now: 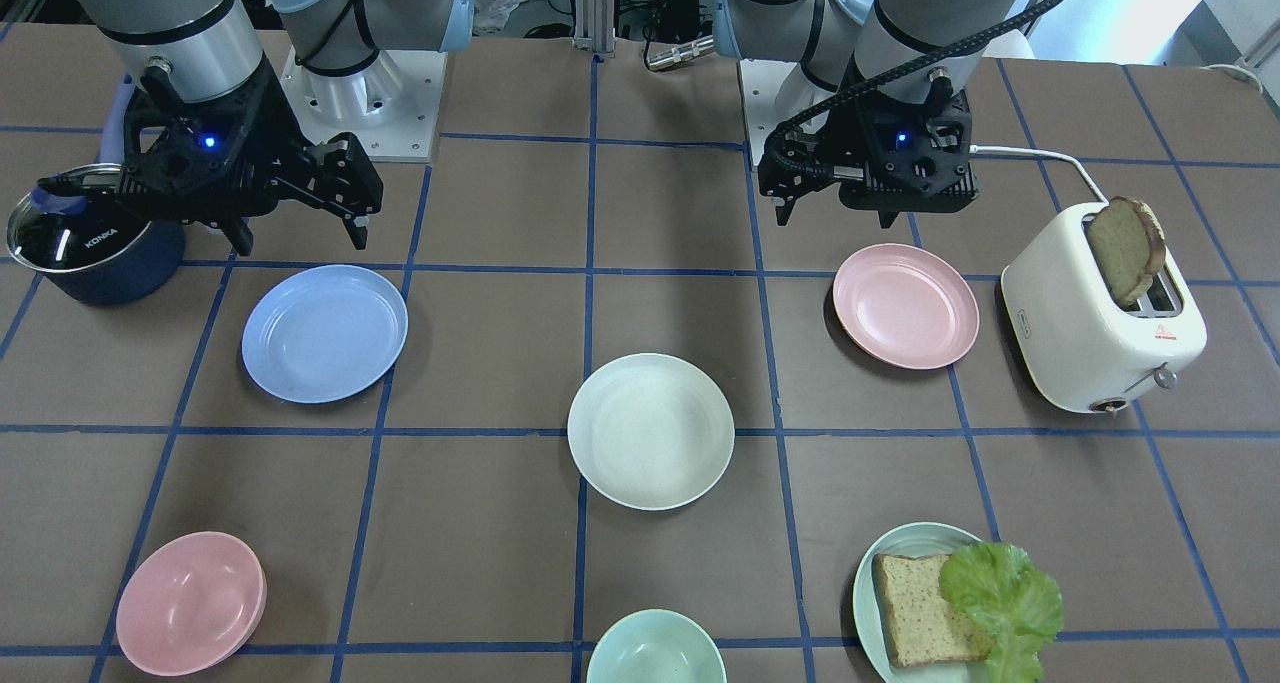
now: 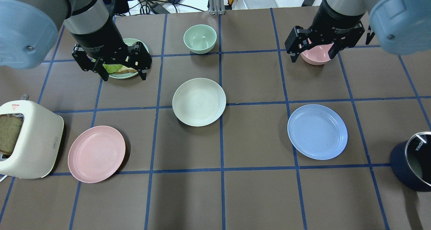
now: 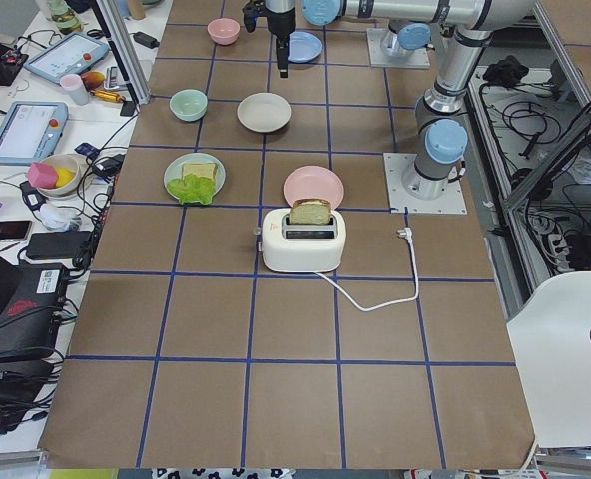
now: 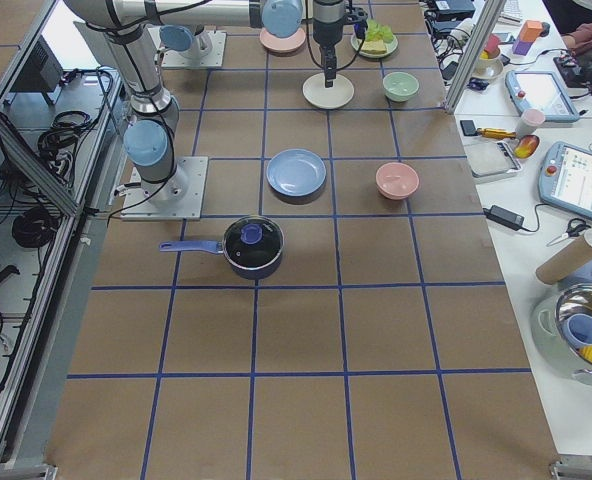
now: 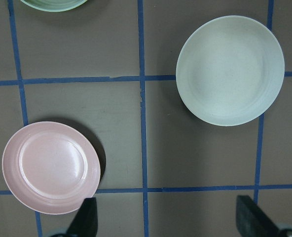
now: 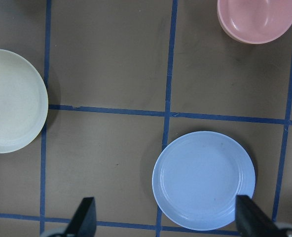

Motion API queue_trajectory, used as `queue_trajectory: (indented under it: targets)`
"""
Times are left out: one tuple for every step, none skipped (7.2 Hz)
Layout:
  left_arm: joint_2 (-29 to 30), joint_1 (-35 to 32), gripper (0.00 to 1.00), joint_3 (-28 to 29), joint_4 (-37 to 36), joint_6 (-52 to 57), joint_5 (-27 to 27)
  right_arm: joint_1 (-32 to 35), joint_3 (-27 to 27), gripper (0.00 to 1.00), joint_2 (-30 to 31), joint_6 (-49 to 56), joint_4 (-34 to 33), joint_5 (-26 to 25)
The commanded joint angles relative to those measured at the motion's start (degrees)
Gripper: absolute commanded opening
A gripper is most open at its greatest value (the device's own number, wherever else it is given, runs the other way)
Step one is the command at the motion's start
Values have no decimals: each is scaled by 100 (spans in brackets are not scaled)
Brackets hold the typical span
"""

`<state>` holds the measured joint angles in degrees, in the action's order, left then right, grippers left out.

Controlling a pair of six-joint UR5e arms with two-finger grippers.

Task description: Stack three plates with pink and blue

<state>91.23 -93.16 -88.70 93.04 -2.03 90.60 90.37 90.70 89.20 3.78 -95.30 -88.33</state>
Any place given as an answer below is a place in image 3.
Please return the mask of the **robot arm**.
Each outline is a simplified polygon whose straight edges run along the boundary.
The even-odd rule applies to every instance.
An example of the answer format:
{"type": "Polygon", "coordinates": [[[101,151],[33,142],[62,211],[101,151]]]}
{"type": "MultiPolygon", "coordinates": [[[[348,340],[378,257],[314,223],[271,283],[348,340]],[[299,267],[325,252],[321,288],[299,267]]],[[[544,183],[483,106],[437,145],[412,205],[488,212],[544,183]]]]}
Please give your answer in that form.
{"type": "Polygon", "coordinates": [[[492,33],[457,26],[433,86],[415,106],[418,152],[401,176],[413,197],[433,201],[444,193],[452,168],[468,145],[468,134],[456,119],[473,70],[492,33]]]}

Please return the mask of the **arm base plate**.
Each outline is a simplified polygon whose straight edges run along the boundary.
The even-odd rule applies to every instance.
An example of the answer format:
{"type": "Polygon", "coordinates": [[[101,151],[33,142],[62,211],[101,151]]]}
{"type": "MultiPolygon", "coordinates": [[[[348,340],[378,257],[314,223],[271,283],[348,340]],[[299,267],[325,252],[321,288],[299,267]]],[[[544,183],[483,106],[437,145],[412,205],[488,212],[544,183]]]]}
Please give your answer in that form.
{"type": "Polygon", "coordinates": [[[400,214],[466,215],[458,171],[452,166],[445,179],[429,180],[415,169],[416,154],[384,153],[389,209],[400,214]]]}
{"type": "Polygon", "coordinates": [[[388,28],[368,28],[366,31],[370,65],[381,68],[428,69],[430,61],[425,47],[405,50],[397,36],[388,28]]]}

